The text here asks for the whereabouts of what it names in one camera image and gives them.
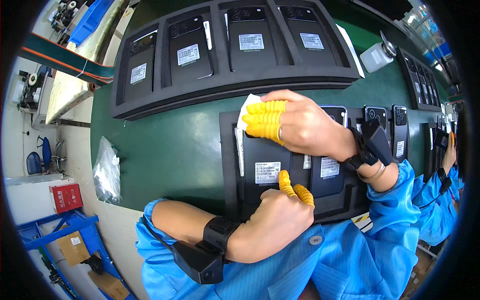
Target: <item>metal pump lid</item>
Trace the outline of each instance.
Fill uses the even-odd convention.
[[[393,47],[392,43],[387,41],[384,33],[381,30],[380,30],[380,35],[382,36],[382,40],[384,40],[384,42],[382,43],[383,50],[385,51],[388,57],[394,58],[396,56],[395,47]]]

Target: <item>tape roll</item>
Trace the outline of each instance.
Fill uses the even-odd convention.
[[[30,74],[28,76],[28,85],[33,86],[36,83],[36,74]]]

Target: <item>hand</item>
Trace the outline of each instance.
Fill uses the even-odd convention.
[[[456,162],[456,149],[455,149],[455,139],[453,133],[450,132],[448,135],[448,146],[447,151],[442,162],[442,167],[445,170],[445,174],[448,175],[453,164]]]
[[[351,131],[335,122],[310,98],[280,90],[268,93],[261,100],[263,103],[247,106],[248,114],[242,118],[247,123],[247,134],[270,138],[292,152],[329,156],[340,162],[355,155]],[[282,140],[278,136],[280,127]]]
[[[292,190],[288,184],[281,189]],[[293,194],[269,189],[262,202],[246,223],[241,224],[230,236],[227,259],[240,263],[255,263],[279,252],[302,234],[313,223],[313,197],[307,189],[296,185],[293,190],[301,194],[306,204]]]

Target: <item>red fire extinguisher box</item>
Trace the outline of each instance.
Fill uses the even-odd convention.
[[[57,214],[82,207],[82,196],[78,183],[51,186],[50,196],[52,197],[53,208]]]

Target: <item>blue plastic bin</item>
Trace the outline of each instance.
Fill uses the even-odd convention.
[[[110,5],[112,5],[113,1],[114,0],[96,0],[93,2],[73,30],[68,41],[75,43],[77,47],[85,41],[85,39],[98,27],[98,24],[100,24],[100,21]]]

